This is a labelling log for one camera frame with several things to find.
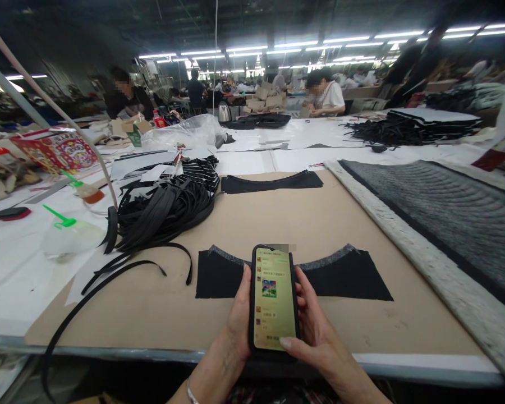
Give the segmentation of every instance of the smartphone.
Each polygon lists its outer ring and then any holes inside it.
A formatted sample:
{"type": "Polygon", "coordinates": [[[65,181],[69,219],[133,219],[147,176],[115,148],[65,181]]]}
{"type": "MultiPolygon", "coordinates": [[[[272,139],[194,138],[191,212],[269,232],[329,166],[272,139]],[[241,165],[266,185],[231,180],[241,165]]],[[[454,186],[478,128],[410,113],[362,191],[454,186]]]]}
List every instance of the smartphone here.
{"type": "Polygon", "coordinates": [[[300,338],[292,253],[257,245],[252,251],[249,345],[253,356],[292,360],[279,343],[300,338]]]}

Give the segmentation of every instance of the plastic bottle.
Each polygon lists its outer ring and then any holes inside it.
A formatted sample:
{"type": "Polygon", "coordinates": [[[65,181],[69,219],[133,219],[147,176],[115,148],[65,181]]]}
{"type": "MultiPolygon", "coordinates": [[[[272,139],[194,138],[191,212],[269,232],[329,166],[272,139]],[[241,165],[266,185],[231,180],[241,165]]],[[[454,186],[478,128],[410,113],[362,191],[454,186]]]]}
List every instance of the plastic bottle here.
{"type": "Polygon", "coordinates": [[[157,127],[166,127],[166,122],[164,121],[164,118],[159,116],[159,113],[157,112],[156,109],[153,110],[153,121],[155,122],[155,125],[157,127]]]}
{"type": "Polygon", "coordinates": [[[94,204],[104,198],[105,194],[101,190],[92,185],[85,184],[82,181],[77,181],[64,170],[62,170],[62,172],[72,181],[69,185],[75,189],[77,195],[81,197],[84,202],[94,204]]]}
{"type": "Polygon", "coordinates": [[[53,223],[43,236],[41,250],[46,256],[51,258],[62,254],[80,253],[94,249],[101,243],[104,231],[99,227],[77,219],[66,218],[46,205],[43,207],[62,221],[53,223]]]}

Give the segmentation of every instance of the image thumbnail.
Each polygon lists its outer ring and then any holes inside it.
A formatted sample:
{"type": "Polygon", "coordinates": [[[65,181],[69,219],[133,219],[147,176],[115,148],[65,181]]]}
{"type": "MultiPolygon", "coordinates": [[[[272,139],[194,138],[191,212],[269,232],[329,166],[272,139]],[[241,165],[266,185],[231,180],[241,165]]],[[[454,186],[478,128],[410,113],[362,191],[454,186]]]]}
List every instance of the image thumbnail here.
{"type": "Polygon", "coordinates": [[[277,297],[277,282],[262,279],[262,296],[277,297]]]}

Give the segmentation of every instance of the bracelet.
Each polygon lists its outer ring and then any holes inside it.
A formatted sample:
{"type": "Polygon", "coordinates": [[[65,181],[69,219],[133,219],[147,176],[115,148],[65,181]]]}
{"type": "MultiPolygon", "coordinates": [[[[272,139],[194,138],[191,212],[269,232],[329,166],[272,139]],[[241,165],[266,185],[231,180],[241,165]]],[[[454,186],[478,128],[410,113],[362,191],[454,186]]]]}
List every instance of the bracelet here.
{"type": "Polygon", "coordinates": [[[187,387],[187,396],[191,404],[200,404],[191,391],[191,387],[189,385],[189,378],[187,378],[186,387],[187,387]]]}

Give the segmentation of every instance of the orange liquid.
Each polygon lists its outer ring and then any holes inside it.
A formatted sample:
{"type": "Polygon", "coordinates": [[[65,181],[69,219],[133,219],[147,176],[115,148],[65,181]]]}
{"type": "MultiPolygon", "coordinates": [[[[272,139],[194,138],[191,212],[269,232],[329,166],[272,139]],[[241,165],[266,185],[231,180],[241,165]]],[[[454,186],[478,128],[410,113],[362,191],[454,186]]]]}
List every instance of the orange liquid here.
{"type": "Polygon", "coordinates": [[[105,197],[105,194],[102,192],[102,190],[97,190],[96,193],[90,195],[90,196],[86,196],[85,198],[83,198],[82,200],[86,203],[89,203],[90,205],[91,204],[94,204],[96,202],[99,202],[100,200],[102,200],[103,198],[105,197]]]}

